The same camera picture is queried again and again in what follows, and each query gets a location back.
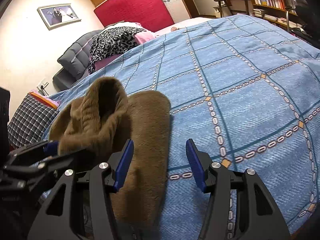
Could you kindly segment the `blue patterned quilt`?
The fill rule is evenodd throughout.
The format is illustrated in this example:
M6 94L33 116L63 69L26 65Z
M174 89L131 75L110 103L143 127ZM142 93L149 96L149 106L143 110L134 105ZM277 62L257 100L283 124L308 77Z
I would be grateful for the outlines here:
M128 95L157 90L171 103L167 190L145 239L197 239L208 195L185 154L199 150L234 171L254 169L289 228L319 206L319 50L260 18L235 15L180 28L137 46L74 87L64 108L102 76Z

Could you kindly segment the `red upright mattress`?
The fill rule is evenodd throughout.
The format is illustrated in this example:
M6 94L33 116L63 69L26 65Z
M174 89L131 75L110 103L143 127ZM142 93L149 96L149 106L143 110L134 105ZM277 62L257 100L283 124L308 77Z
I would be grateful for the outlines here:
M106 0L94 13L105 27L120 21L135 22L157 32L174 24L162 0Z

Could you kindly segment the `framed wedding photo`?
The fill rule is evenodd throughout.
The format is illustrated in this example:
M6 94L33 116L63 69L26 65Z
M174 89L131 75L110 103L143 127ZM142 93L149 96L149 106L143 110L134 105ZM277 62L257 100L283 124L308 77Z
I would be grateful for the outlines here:
M38 7L37 12L48 30L81 21L70 3Z

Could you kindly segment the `wooden bookshelf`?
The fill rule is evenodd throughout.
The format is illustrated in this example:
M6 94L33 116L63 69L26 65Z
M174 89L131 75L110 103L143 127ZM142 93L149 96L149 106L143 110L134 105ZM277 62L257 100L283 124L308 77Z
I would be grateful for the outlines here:
M295 0L251 0L252 15L283 29L300 28L303 20L296 13Z

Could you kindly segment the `checkered pillow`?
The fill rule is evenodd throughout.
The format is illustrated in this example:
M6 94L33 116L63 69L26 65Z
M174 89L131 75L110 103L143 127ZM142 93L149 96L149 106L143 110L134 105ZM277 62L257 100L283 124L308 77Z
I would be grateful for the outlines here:
M58 102L38 92L29 92L8 124L9 144L13 148L20 148L40 141L58 115L58 106Z

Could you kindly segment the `brown fleece pants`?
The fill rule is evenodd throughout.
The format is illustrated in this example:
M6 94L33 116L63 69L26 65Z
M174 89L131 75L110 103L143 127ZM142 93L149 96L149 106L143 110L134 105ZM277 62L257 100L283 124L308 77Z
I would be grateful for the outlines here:
M164 94L148 90L127 95L118 79L101 77L58 114L48 138L59 143L59 155L87 148L99 161L107 161L131 139L134 154L112 206L119 222L150 228L158 224L165 195L169 111Z

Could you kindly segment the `grey padded headboard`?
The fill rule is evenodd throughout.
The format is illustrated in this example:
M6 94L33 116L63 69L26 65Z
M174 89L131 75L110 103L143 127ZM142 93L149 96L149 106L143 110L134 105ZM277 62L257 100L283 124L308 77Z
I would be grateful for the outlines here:
M53 85L59 92L70 89L88 76L90 48L100 33L101 30L94 30L82 35L57 59L62 68L53 76Z

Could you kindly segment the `leopard print cloth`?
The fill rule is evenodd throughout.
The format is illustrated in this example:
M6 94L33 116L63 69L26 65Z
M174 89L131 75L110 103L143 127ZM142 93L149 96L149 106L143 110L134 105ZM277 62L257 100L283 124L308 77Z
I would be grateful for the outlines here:
M138 46L136 35L143 32L146 32L146 29L126 26L104 29L91 45L88 73L93 74L96 71L96 62L121 55Z

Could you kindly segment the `wall power socket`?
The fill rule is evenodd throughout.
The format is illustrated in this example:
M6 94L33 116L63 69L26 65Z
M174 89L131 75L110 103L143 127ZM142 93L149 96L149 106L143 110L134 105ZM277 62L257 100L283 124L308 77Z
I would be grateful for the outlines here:
M49 82L46 79L41 80L38 85L36 86L38 90L46 89L49 85Z

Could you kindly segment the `pink blanket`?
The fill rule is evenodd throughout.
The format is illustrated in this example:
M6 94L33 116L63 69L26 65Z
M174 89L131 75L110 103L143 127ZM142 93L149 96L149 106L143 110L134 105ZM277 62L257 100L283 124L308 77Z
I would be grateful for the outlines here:
M118 22L116 24L112 24L107 26L105 29L110 29L110 28L115 28L115 27L137 27L137 28L143 28L142 25L140 23L135 23L135 22ZM136 35L136 41L138 43L138 45L144 44L145 42L151 41L154 38L156 38L155 33L149 31L148 29L146 29L146 32L143 32L141 34L137 34ZM108 59L104 59L101 61L98 61L95 63L95 67L96 67L96 71L100 70L101 68L107 66L109 63L111 63L113 60L115 60L116 58L120 57L120 55L114 55Z

